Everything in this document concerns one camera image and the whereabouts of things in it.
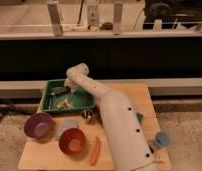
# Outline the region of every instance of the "green tray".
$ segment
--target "green tray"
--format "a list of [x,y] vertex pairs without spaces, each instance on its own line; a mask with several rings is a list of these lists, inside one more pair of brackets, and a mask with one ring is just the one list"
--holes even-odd
[[[53,88],[63,87],[64,79],[47,81],[46,88],[44,90],[44,97],[41,105],[41,111],[51,114],[58,113],[76,113],[85,108],[93,108],[95,106],[94,97],[89,94],[82,87],[79,87],[74,93],[65,93],[59,96],[52,96],[51,92]],[[67,98],[73,105],[73,108],[61,109],[57,108],[57,105]]]

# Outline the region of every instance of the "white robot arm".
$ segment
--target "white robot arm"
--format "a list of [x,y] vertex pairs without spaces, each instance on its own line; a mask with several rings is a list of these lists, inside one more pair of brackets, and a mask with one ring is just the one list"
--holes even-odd
[[158,171],[128,97],[89,77],[86,64],[67,70],[66,86],[83,87],[100,99],[100,113],[116,171]]

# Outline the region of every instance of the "cable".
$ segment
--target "cable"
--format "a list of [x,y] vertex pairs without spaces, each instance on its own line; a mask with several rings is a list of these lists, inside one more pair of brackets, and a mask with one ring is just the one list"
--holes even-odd
[[81,23],[81,17],[82,17],[83,5],[84,5],[84,0],[81,0],[81,6],[80,6],[80,11],[79,11],[79,16],[78,16],[78,22],[77,22],[77,25],[80,25],[80,23]]
[[137,23],[138,23],[138,20],[139,20],[139,18],[140,18],[140,16],[141,16],[142,12],[143,12],[143,9],[140,10],[140,13],[139,13],[139,15],[138,15],[138,17],[137,17],[137,19],[136,19],[136,21],[135,21],[135,25],[134,25],[134,27],[133,27],[133,30],[135,30],[135,27],[136,27],[136,25],[137,25]]

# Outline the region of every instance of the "small cup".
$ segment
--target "small cup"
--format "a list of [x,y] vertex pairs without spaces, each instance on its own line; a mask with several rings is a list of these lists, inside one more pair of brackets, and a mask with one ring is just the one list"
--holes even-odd
[[59,139],[60,150],[67,155],[79,154],[85,147],[86,137],[78,128],[64,131]]

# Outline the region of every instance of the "wooden table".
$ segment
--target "wooden table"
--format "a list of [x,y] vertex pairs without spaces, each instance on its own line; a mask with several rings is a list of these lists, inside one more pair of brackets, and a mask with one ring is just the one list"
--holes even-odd
[[[153,142],[155,134],[160,131],[160,127],[156,119],[147,86],[145,84],[136,83],[110,83],[107,85],[119,91],[123,91],[129,96],[130,100],[136,105],[138,112],[144,115],[141,126],[146,139],[149,143]],[[86,148],[77,158],[64,155],[58,147],[58,141],[54,139],[55,130],[57,130],[60,124],[66,119],[78,121],[79,128],[86,134]],[[79,115],[62,115],[57,118],[54,117],[53,120],[55,121],[55,128],[47,137],[39,141],[31,138],[27,139],[18,166],[20,170],[114,170],[105,131],[100,124],[86,124]],[[95,136],[101,139],[101,152],[97,164],[90,166],[89,159]],[[171,165],[165,149],[159,150],[154,156],[160,170],[170,170]]]

